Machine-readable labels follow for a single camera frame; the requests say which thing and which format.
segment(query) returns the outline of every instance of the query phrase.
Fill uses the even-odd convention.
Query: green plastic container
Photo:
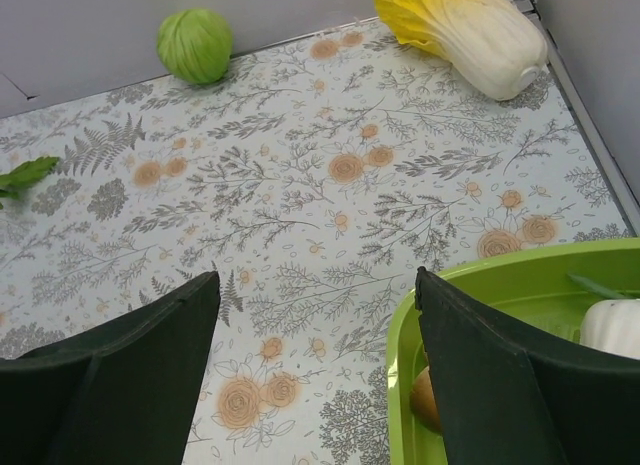
[[[563,338],[578,341],[587,309],[600,298],[567,278],[568,272],[609,288],[640,291],[640,239],[603,240],[502,255],[445,270],[440,276],[477,300]],[[387,378],[392,465],[446,465],[442,437],[409,409],[409,392],[424,369],[422,337],[411,292],[389,328]]]

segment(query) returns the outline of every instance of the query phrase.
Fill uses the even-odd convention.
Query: tabletop
[[[377,21],[1,120],[0,148],[61,157],[3,199],[0,356],[219,271],[187,465],[388,463],[419,265],[628,234],[548,71],[495,103]]]

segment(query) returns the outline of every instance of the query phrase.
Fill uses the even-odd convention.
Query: green leafy vegetable
[[[40,157],[24,162],[9,173],[0,175],[0,198],[19,199],[18,192],[32,187],[46,177],[58,160],[58,157]]]
[[[568,273],[567,276],[582,289],[607,300],[625,300],[631,298],[623,295],[622,293],[616,292],[615,290],[604,287],[589,278],[582,277],[580,275],[574,275],[573,273]]]

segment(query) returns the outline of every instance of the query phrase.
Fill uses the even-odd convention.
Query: brown egg
[[[411,411],[418,417],[420,422],[432,432],[442,435],[440,425],[440,415],[436,408],[436,399],[431,386],[431,376],[429,367],[425,368],[416,381],[413,382],[411,394],[409,395],[409,405]]]

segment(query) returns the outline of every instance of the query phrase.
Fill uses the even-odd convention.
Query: potato
[[[409,405],[413,414],[418,417],[425,427],[442,435],[440,415],[438,414],[436,399],[431,386],[429,367],[425,368],[413,382],[411,394],[409,395]]]

